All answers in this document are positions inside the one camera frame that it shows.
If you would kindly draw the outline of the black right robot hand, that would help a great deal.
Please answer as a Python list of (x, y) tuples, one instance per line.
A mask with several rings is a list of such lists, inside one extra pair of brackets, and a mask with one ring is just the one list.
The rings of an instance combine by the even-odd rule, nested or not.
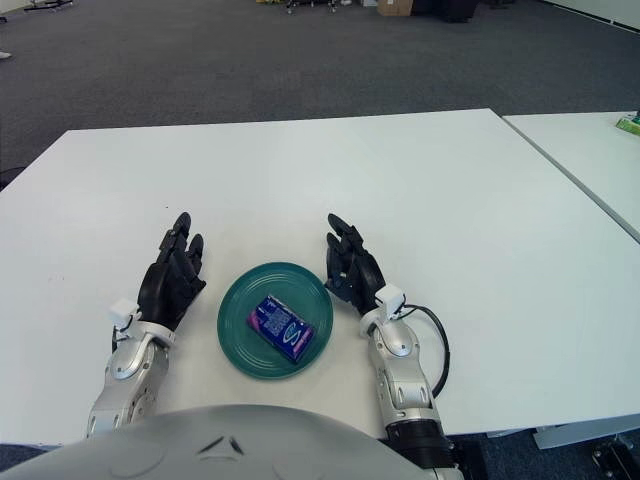
[(364, 316), (377, 308), (376, 293), (386, 285), (384, 276), (355, 226), (333, 213), (327, 220), (332, 231), (326, 235), (325, 287)]

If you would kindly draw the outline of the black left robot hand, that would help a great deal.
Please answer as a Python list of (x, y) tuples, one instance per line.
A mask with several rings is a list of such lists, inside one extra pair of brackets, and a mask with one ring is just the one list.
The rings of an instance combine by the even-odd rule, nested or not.
[(196, 234), (188, 242), (190, 226), (191, 216), (183, 212), (165, 233), (158, 257), (148, 267), (137, 299), (142, 321), (172, 332), (206, 286), (199, 278), (204, 239)]

